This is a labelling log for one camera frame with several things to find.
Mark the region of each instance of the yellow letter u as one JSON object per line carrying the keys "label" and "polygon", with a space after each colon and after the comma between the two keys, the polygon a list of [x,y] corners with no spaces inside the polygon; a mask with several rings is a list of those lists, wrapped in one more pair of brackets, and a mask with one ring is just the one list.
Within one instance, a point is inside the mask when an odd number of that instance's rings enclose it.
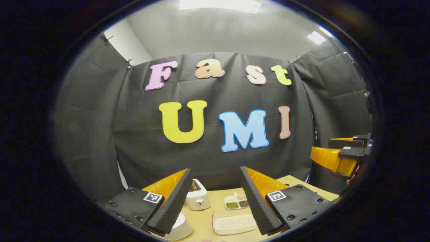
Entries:
{"label": "yellow letter u", "polygon": [[167,139],[175,143],[191,143],[203,135],[203,109],[208,104],[202,100],[190,101],[187,107],[193,115],[193,129],[190,132],[182,132],[178,126],[178,110],[182,105],[178,102],[165,102],[158,109],[163,114],[163,132]]}

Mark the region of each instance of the blue letter m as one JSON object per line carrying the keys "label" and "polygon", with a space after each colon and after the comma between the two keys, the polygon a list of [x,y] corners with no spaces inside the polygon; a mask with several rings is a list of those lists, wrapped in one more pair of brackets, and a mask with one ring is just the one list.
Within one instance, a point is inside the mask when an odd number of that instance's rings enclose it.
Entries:
{"label": "blue letter m", "polygon": [[266,139],[266,130],[264,128],[264,110],[254,110],[249,115],[246,126],[240,120],[235,112],[223,112],[219,119],[224,122],[225,144],[221,147],[224,152],[237,150],[238,146],[234,142],[234,137],[239,141],[242,148],[248,146],[249,139],[252,135],[252,148],[267,146],[269,141]]}

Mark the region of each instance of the table surface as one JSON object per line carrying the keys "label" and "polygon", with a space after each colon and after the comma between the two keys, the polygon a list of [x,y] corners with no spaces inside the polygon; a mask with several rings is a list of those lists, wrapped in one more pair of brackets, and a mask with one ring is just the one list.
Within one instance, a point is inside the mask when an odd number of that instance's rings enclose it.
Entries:
{"label": "table surface", "polygon": [[[302,184],[303,186],[309,188],[310,190],[316,192],[321,197],[333,201],[338,198],[339,195],[324,191],[315,186],[309,185],[291,175],[282,177],[277,179],[277,181],[282,182],[284,184],[288,184],[290,186],[295,186],[297,184]],[[178,242],[202,242],[204,240],[209,240],[211,242],[234,242],[234,241],[261,241],[272,236],[277,235],[273,234],[271,236],[261,235],[258,228],[253,231],[235,234],[235,235],[217,235],[212,227],[212,214],[218,210],[227,210],[224,207],[224,198],[227,196],[232,196],[233,193],[237,194],[245,194],[243,188],[235,188],[235,189],[227,189],[227,190],[217,190],[217,191],[208,191],[208,197],[211,206],[208,209],[200,210],[200,211],[192,211],[186,205],[182,208],[181,213],[185,216],[190,226],[193,228],[193,232],[180,240]],[[248,210],[251,213],[250,208],[243,208],[243,210]]]}

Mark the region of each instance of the ceiling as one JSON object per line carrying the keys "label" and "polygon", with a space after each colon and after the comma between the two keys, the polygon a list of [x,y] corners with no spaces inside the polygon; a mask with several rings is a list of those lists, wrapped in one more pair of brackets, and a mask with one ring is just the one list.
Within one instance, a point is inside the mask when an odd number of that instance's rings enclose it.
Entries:
{"label": "ceiling", "polygon": [[179,0],[163,0],[127,19],[153,59],[237,51],[294,61],[317,46],[307,37],[319,31],[317,24],[273,1],[259,1],[258,13],[251,14],[229,9],[180,11]]}

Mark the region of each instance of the light fixture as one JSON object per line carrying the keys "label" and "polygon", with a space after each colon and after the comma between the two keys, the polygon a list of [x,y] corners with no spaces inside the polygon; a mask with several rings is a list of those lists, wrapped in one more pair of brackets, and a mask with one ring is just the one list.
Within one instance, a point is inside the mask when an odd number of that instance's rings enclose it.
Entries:
{"label": "light fixture", "polygon": [[320,27],[319,30],[321,32],[325,33],[329,38],[333,37],[333,35],[328,30],[326,30],[325,28]]}
{"label": "light fixture", "polygon": [[221,8],[256,14],[260,6],[255,0],[179,0],[179,10]]}
{"label": "light fixture", "polygon": [[307,37],[310,38],[310,40],[312,40],[316,44],[321,44],[326,40],[323,36],[318,34],[316,31],[312,32],[312,34],[308,35]]}

